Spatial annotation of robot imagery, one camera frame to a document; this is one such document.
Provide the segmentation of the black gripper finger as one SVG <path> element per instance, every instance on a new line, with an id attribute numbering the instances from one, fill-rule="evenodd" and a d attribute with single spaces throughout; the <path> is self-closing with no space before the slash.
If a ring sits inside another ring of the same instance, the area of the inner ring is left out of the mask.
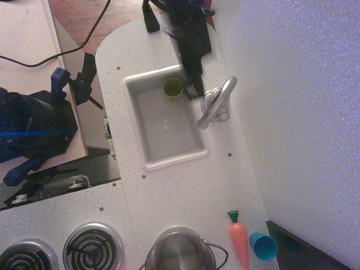
<path id="1" fill-rule="evenodd" d="M 189 98 L 204 96 L 204 86 L 201 73 L 186 73 L 185 93 Z"/>

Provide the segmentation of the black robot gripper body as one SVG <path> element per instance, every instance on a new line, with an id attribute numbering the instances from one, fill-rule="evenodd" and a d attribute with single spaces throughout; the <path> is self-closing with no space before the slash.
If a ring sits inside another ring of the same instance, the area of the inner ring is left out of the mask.
<path id="1" fill-rule="evenodd" d="M 212 51 L 203 12 L 204 1 L 164 1 L 169 35 L 187 76 L 201 76 L 201 59 Z"/>

